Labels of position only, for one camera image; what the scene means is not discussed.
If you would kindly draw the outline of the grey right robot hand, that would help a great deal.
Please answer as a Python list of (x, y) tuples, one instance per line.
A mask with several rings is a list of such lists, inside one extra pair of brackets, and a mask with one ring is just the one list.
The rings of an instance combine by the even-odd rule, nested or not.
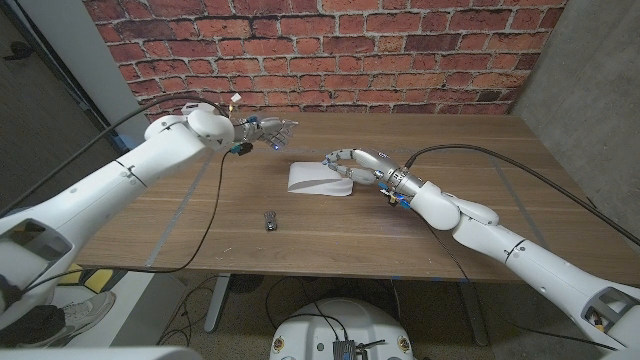
[(382, 182), (388, 190), (407, 197), (415, 196), (424, 185), (424, 181), (375, 150), (335, 150), (325, 156), (322, 164), (356, 183), (374, 185)]

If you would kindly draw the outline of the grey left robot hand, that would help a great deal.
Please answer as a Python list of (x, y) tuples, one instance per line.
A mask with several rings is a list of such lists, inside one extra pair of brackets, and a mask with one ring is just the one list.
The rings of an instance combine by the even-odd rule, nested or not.
[(234, 141), (253, 143), (262, 141), (274, 150), (284, 148), (292, 137), (292, 130), (299, 123), (279, 117), (250, 116), (234, 126)]

